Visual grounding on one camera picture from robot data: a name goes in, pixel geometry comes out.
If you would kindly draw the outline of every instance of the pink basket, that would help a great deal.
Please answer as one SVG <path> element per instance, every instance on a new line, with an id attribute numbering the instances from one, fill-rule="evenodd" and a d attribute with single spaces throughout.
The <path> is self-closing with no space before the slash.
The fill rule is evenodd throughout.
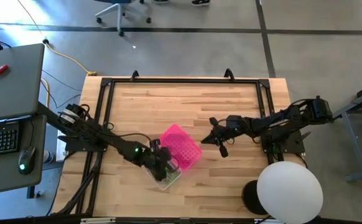
<path id="1" fill-rule="evenodd" d="M 195 144 L 193 139 L 176 124 L 173 124 L 160 136 L 160 144 L 169 148 L 172 157 L 177 160 L 181 170 L 189 169 L 200 159 L 202 154 L 202 150 Z"/>

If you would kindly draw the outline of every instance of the yellow cable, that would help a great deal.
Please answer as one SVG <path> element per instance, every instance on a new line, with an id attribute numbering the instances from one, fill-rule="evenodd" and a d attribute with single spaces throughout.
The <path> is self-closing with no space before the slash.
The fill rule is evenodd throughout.
<path id="1" fill-rule="evenodd" d="M 47 83 L 47 81 L 44 80 L 44 78 L 41 78 L 41 80 L 44 82 L 45 84 L 45 87 L 47 87 L 47 97 L 45 98 L 45 106 L 47 108 L 50 108 L 49 107 L 49 103 L 50 103 L 50 88 L 49 88 L 49 83 Z"/>
<path id="2" fill-rule="evenodd" d="M 57 55 L 60 55 L 60 56 L 63 56 L 69 60 L 73 60 L 74 62 L 76 62 L 82 69 L 84 69 L 84 71 L 86 71 L 87 73 L 87 76 L 90 76 L 90 75 L 96 75 L 96 72 L 92 72 L 92 71 L 89 71 L 87 70 L 81 63 L 79 63 L 76 59 L 74 58 L 71 58 L 65 54 L 61 54 L 60 52 L 57 52 L 56 50 L 54 50 L 53 48 L 51 48 L 50 44 L 45 44 L 52 52 L 56 53 Z"/>

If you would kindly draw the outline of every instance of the desk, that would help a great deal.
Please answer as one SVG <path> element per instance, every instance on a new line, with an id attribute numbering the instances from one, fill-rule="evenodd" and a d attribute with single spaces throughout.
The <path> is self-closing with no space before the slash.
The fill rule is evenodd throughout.
<path id="1" fill-rule="evenodd" d="M 86 77 L 81 94 L 80 104 L 88 104 L 91 115 L 95 113 L 101 79 Z M 275 111 L 289 106 L 285 79 L 270 78 L 269 82 Z M 107 95 L 108 91 L 103 105 L 106 105 Z M 269 115 L 268 105 L 264 107 Z M 101 110 L 101 124 L 104 110 L 105 106 Z M 117 83 L 109 122 L 114 124 L 116 134 L 140 132 L 152 139 L 159 138 L 172 124 L 178 124 L 200 145 L 200 140 L 211 130 L 209 117 L 223 119 L 229 114 L 260 116 L 254 86 Z M 142 136 L 128 139 L 147 142 Z M 244 207 L 241 191 L 247 182 L 258 178 L 267 166 L 267 157 L 261 145 L 247 136 L 237 138 L 233 145 L 226 147 L 229 156 L 222 158 L 218 147 L 201 145 L 202 158 L 165 191 L 159 190 L 143 169 L 125 161 L 115 148 L 109 147 L 102 161 L 94 217 L 257 217 Z M 79 187 L 85 157 L 86 153 L 78 152 L 65 161 L 53 212 L 62 209 Z M 286 154 L 285 160 L 301 164 L 295 155 Z M 84 209 L 88 199 L 85 197 Z"/>

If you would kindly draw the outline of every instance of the keyboard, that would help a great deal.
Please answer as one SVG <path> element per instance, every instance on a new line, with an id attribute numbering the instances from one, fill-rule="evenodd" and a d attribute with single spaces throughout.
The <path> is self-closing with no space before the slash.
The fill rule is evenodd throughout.
<path id="1" fill-rule="evenodd" d="M 18 151 L 18 121 L 0 123 L 0 155 Z"/>

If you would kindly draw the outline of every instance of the black lamp base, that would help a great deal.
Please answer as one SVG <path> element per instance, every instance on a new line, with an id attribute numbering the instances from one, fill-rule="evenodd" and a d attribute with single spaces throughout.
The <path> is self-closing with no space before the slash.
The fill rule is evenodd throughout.
<path id="1" fill-rule="evenodd" d="M 267 215 L 267 211 L 262 207 L 257 195 L 257 181 L 248 182 L 242 190 L 242 201 L 244 206 L 254 214 Z"/>

